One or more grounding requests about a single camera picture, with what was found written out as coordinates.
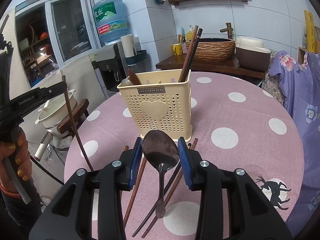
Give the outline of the left hand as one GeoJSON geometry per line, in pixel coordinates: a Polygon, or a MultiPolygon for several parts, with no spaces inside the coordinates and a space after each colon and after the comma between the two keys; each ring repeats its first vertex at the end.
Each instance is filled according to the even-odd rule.
{"type": "Polygon", "coordinates": [[[5,157],[9,158],[11,155],[15,158],[14,167],[17,168],[17,176],[24,181],[28,181],[32,174],[32,163],[30,160],[28,141],[25,132],[21,128],[14,142],[1,141],[1,189],[8,195],[18,194],[3,164],[3,159],[5,157]]]}

